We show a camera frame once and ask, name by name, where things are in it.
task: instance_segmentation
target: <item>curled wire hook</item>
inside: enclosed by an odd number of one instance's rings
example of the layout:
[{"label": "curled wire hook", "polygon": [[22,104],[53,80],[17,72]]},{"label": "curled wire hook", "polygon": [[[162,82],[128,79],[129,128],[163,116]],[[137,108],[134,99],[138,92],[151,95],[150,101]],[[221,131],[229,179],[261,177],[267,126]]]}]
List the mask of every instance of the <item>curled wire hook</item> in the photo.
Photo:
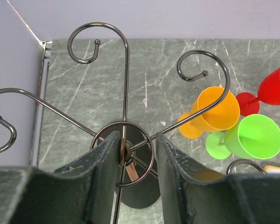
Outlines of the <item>curled wire hook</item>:
[{"label": "curled wire hook", "polygon": [[[200,54],[200,55],[208,56],[208,57],[214,59],[214,60],[221,66],[221,68],[223,69],[224,75],[225,75],[225,87],[224,87],[224,91],[223,91],[222,95],[221,95],[215,102],[213,102],[212,104],[206,106],[205,108],[203,108],[203,109],[197,111],[196,113],[193,113],[193,114],[189,115],[187,118],[185,118],[185,119],[183,119],[183,120],[181,120],[181,121],[179,121],[179,122],[177,122],[177,123],[175,123],[175,124],[173,124],[173,125],[171,125],[171,126],[165,128],[164,130],[160,131],[160,133],[162,133],[162,134],[166,134],[166,133],[168,133],[168,132],[170,132],[170,131],[176,129],[177,127],[179,127],[179,126],[181,126],[181,125],[183,125],[183,124],[189,122],[190,120],[192,120],[192,119],[194,119],[194,118],[200,116],[201,114],[203,114],[203,113],[209,111],[210,109],[214,108],[214,107],[217,106],[219,103],[221,103],[222,100],[223,100],[223,99],[227,96],[227,94],[228,94],[228,91],[229,91],[229,88],[230,88],[230,75],[229,75],[229,71],[228,71],[226,65],[224,64],[224,62],[223,62],[220,58],[218,58],[216,55],[214,55],[214,54],[212,54],[212,53],[210,53],[210,52],[208,52],[208,51],[206,51],[206,50],[191,50],[191,51],[188,51],[188,52],[184,53],[184,54],[178,59],[178,61],[177,61],[177,66],[176,66],[176,68],[177,68],[177,73],[178,73],[178,75],[179,75],[183,80],[188,81],[188,82],[197,80],[197,79],[199,79],[199,78],[201,78],[201,77],[204,77],[204,76],[207,76],[207,75],[208,75],[208,72],[207,72],[207,71],[203,71],[201,74],[196,75],[196,76],[193,76],[193,77],[187,77],[187,76],[185,76],[185,75],[183,74],[183,72],[182,72],[182,70],[181,70],[181,64],[182,64],[183,60],[184,60],[186,57],[188,57],[188,56],[190,56],[190,55],[193,55],[193,54]],[[151,136],[151,139],[155,139],[155,138],[156,138],[156,134],[154,134],[153,136]],[[135,150],[135,149],[137,149],[137,148],[139,148],[139,147],[141,147],[141,146],[143,146],[143,145],[145,145],[145,144],[147,144],[147,140],[143,140],[143,141],[141,141],[141,142],[139,142],[139,143],[133,145],[133,146],[131,147],[131,151],[133,151],[133,150]]]},{"label": "curled wire hook", "polygon": [[[127,39],[125,37],[125,35],[115,26],[108,24],[108,23],[104,23],[104,22],[90,22],[90,23],[86,23],[80,27],[78,27],[69,37],[69,41],[67,44],[67,49],[69,52],[70,57],[77,63],[80,64],[89,64],[94,62],[97,57],[98,57],[98,49],[99,49],[99,45],[100,45],[100,40],[96,39],[95,42],[95,47],[94,47],[94,53],[93,56],[89,59],[80,59],[77,58],[72,50],[72,44],[73,41],[75,39],[75,37],[83,30],[87,29],[87,28],[91,28],[91,27],[104,27],[104,28],[108,28],[112,31],[114,31],[115,33],[117,33],[124,46],[125,46],[125,51],[126,51],[126,64],[125,64],[125,84],[124,84],[124,100],[123,100],[123,116],[122,116],[122,120],[126,121],[127,120],[127,100],[128,100],[128,85],[129,85],[129,70],[130,70],[130,48],[129,48],[129,44],[127,42]],[[126,125],[123,125],[123,131],[122,131],[122,139],[125,141],[126,139]]]},{"label": "curled wire hook", "polygon": [[[71,118],[70,116],[66,115],[65,113],[61,112],[60,110],[58,110],[57,108],[53,107],[51,104],[48,104],[46,101],[36,97],[35,95],[33,95],[31,92],[28,92],[26,90],[21,90],[21,89],[17,89],[17,88],[5,88],[5,89],[0,89],[0,94],[2,93],[8,93],[8,92],[14,92],[14,93],[19,93],[22,95],[25,95],[35,101],[37,101],[38,103],[40,103],[41,105],[47,107],[48,109],[50,109],[52,112],[58,114],[59,116],[61,116],[62,118],[66,119],[68,122],[72,123],[73,125],[75,125],[76,127],[78,127],[79,129],[85,131],[86,133],[95,136],[96,133],[87,128],[86,126],[82,125],[81,123],[79,123],[78,121],[74,120],[73,118]],[[4,146],[0,147],[0,153],[4,152],[5,150],[9,149],[15,139],[16,139],[16,129],[14,126],[12,126],[11,124],[9,124],[7,121],[5,121],[1,116],[0,116],[0,124],[2,124],[4,127],[6,127],[7,129],[10,130],[11,132],[11,137],[10,140],[8,141],[7,144],[5,144]]]},{"label": "curled wire hook", "polygon": [[8,123],[6,120],[4,120],[0,116],[0,124],[2,124],[4,127],[6,127],[10,131],[10,138],[8,142],[0,147],[0,153],[3,153],[4,151],[8,150],[15,142],[17,138],[17,131],[14,126],[12,126],[10,123]]},{"label": "curled wire hook", "polygon": [[245,160],[245,159],[239,159],[231,162],[229,166],[226,169],[226,174],[229,175],[232,173],[233,169],[238,165],[238,164],[248,164],[254,168],[256,168],[259,172],[266,174],[266,171],[257,163],[251,161],[251,160]]}]

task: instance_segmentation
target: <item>metal ring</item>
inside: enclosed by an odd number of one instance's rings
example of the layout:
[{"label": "metal ring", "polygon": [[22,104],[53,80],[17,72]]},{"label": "metal ring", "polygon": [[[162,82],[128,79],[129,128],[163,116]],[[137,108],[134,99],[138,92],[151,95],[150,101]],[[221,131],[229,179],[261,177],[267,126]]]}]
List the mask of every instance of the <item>metal ring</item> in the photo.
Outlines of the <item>metal ring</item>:
[{"label": "metal ring", "polygon": [[227,167],[226,174],[229,175],[233,171],[233,169],[238,165],[238,164],[248,164],[250,166],[253,166],[256,168],[259,172],[266,174],[266,171],[257,163],[251,161],[251,160],[245,160],[245,159],[239,159],[233,161],[229,166]]},{"label": "metal ring", "polygon": [[0,124],[2,124],[4,127],[6,127],[10,131],[10,138],[9,138],[8,142],[4,146],[0,147],[0,153],[3,153],[4,151],[8,150],[14,144],[14,142],[17,138],[17,130],[15,129],[15,127],[13,125],[8,123],[1,116],[0,116]]},{"label": "metal ring", "polygon": [[153,141],[151,140],[149,134],[143,129],[141,128],[140,126],[136,125],[136,124],[133,124],[131,122],[128,122],[128,121],[115,121],[113,123],[110,123],[108,124],[107,126],[103,127],[97,134],[96,136],[94,136],[92,142],[91,142],[91,146],[90,146],[90,149],[93,149],[94,148],[94,144],[95,142],[97,141],[98,137],[100,136],[100,134],[106,130],[107,128],[109,127],[112,127],[112,126],[115,126],[115,125],[130,125],[130,126],[133,126],[137,129],[139,129],[144,135],[145,137],[148,139],[148,143],[150,145],[150,150],[151,150],[151,160],[150,160],[150,163],[149,163],[149,166],[146,170],[146,172],[142,175],[142,177],[140,177],[139,179],[137,179],[136,181],[133,181],[133,182],[130,182],[130,183],[117,183],[116,186],[119,187],[119,188],[123,188],[123,187],[129,187],[129,186],[132,186],[132,185],[135,185],[137,183],[139,183],[140,181],[142,181],[150,172],[150,170],[152,169],[153,167],[153,164],[154,164],[154,145],[153,145]]}]

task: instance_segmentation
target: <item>plastic wine glass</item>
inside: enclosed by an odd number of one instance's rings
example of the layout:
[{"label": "plastic wine glass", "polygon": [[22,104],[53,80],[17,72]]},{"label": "plastic wine glass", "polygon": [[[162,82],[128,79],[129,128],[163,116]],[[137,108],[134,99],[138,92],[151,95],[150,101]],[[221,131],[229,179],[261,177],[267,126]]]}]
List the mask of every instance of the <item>plastic wine glass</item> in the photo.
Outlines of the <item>plastic wine glass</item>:
[{"label": "plastic wine glass", "polygon": [[248,92],[242,92],[236,97],[243,116],[258,113],[259,101],[269,105],[280,105],[280,68],[261,82],[257,97]]},{"label": "plastic wine glass", "polygon": [[[192,105],[190,112],[184,113],[178,120],[205,108],[215,102],[224,91],[223,87],[212,86],[203,90]],[[229,91],[221,103],[204,114],[179,126],[180,133],[189,139],[200,137],[203,132],[218,132],[233,127],[240,116],[238,101]]]},{"label": "plastic wine glass", "polygon": [[209,134],[205,147],[219,160],[226,159],[231,153],[243,159],[270,159],[280,152],[280,128],[269,117],[252,114],[225,133]]}]

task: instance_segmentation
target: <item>gray marble surface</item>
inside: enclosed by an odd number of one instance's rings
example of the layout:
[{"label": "gray marble surface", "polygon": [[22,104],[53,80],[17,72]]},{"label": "gray marble surface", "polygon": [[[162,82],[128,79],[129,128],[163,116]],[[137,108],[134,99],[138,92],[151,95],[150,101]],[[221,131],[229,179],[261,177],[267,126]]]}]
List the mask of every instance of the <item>gray marble surface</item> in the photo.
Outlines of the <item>gray marble surface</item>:
[{"label": "gray marble surface", "polygon": [[[209,86],[224,86],[218,64],[206,56],[189,56],[182,69],[188,76],[207,70],[206,78],[185,82],[176,72],[176,62],[185,52],[204,49],[216,54],[227,65],[230,91],[257,94],[260,82],[280,67],[280,40],[129,40],[131,50],[128,120],[150,135],[174,124],[190,110],[199,93]],[[93,40],[74,42],[79,57],[93,54]],[[122,118],[125,52],[121,40],[102,40],[97,60],[77,64],[67,53],[67,40],[54,40],[45,99],[82,124],[99,131]],[[280,106],[261,104],[259,113],[280,126]],[[182,151],[202,164],[225,172],[237,157],[216,160],[208,155],[204,142],[208,133],[190,140],[178,130],[166,136]],[[39,168],[52,171],[89,150],[92,137],[45,109],[39,154]],[[280,165],[280,153],[261,165]],[[237,172],[255,172],[238,166]],[[161,200],[143,210],[121,206],[119,223],[163,223]]]}]

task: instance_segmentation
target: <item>yellow object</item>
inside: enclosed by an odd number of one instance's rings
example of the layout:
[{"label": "yellow object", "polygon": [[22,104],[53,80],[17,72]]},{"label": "yellow object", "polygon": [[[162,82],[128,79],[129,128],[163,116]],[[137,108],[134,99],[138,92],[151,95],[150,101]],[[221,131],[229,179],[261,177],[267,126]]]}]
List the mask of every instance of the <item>yellow object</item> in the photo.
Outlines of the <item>yellow object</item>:
[{"label": "yellow object", "polygon": [[[190,112],[186,112],[178,121],[207,107],[215,102],[223,93],[224,88],[212,86],[203,90],[192,105]],[[198,116],[197,118],[179,126],[180,133],[188,139],[199,138],[203,132],[218,132],[232,128],[240,116],[238,101],[229,91],[225,99],[217,106]]]},{"label": "yellow object", "polygon": [[265,166],[265,171],[267,173],[280,173],[280,167],[275,167],[275,166]]}]

